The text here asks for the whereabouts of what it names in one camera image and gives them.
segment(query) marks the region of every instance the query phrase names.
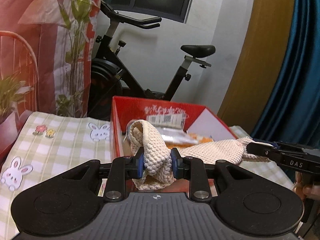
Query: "exercise bike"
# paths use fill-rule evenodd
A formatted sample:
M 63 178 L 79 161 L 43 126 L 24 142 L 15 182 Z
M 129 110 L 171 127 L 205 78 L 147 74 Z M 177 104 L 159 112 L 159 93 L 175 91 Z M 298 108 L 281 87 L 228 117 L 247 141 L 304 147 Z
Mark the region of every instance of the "exercise bike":
M 100 46 L 96 57 L 91 63 L 91 86 L 88 102 L 89 117 L 109 121 L 111 101 L 112 97 L 115 95 L 170 101 L 182 80 L 190 80 L 191 75 L 187 74 L 187 71 L 192 62 L 198 63 L 202 68 L 211 67 L 211 64 L 199 60 L 198 58 L 204 58 L 214 54 L 216 50 L 214 46 L 183 45 L 181 46 L 181 50 L 192 57 L 184 57 L 182 65 L 178 68 L 166 92 L 159 93 L 152 92 L 149 89 L 144 90 L 118 57 L 120 49 L 124 47 L 126 43 L 124 41 L 119 41 L 119 47 L 116 51 L 112 51 L 109 45 L 120 23 L 127 23 L 148 30 L 160 27 L 159 22 L 161 22 L 162 19 L 160 17 L 153 17 L 145 20 L 134 19 L 119 14 L 103 1 L 101 2 L 100 10 L 110 18 L 110 26 L 103 37 L 98 36 L 96 38 L 96 42 L 100 43 Z M 128 89 L 122 87 L 120 80 L 128 86 Z

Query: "pink flower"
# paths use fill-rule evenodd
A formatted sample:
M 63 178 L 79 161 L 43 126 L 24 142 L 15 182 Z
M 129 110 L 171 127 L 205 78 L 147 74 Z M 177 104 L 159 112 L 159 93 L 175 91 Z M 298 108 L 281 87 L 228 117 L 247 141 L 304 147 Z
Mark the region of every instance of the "pink flower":
M 36 127 L 36 132 L 44 132 L 47 130 L 47 127 L 43 124 L 43 125 L 38 125 Z

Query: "cardboard box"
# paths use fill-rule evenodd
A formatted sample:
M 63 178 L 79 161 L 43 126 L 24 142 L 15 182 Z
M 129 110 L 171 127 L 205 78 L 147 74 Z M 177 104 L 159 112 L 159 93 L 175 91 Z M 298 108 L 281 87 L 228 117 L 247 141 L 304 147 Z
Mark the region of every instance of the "cardboard box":
M 131 120 L 148 120 L 152 116 L 173 114 L 185 118 L 183 120 L 185 131 L 211 137 L 214 141 L 237 138 L 228 126 L 206 106 L 114 96 L 110 124 L 111 160 L 120 156 L 132 155 L 129 143 L 123 140 L 123 134 L 126 133 L 127 124 Z M 188 181 L 177 180 L 161 192 L 187 192 L 188 188 Z M 131 183 L 127 185 L 127 190 L 135 191 L 136 189 Z

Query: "printed plant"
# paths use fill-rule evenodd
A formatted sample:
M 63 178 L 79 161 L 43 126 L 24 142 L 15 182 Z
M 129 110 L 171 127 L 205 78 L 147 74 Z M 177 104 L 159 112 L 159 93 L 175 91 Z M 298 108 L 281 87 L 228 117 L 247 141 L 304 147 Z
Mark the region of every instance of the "printed plant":
M 24 102 L 25 95 L 32 90 L 25 84 L 25 81 L 17 81 L 14 76 L 0 80 L 0 123 L 15 110 L 15 103 Z
M 70 65 L 67 72 L 66 81 L 70 96 L 58 95 L 56 103 L 58 105 L 58 115 L 83 117 L 82 98 L 84 71 L 79 65 L 80 53 L 84 50 L 84 46 L 89 42 L 85 31 L 90 21 L 89 14 L 91 11 L 90 0 L 70 0 L 71 12 L 70 17 L 63 4 L 59 5 L 60 13 L 63 18 L 65 28 L 68 30 L 70 39 L 70 51 L 65 54 L 65 62 Z

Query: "bike seat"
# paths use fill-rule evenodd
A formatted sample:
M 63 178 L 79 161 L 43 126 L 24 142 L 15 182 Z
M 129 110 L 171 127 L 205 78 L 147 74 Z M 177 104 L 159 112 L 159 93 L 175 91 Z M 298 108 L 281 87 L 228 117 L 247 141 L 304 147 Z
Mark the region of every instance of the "bike seat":
M 208 57 L 216 52 L 213 45 L 183 45 L 181 50 L 197 58 Z

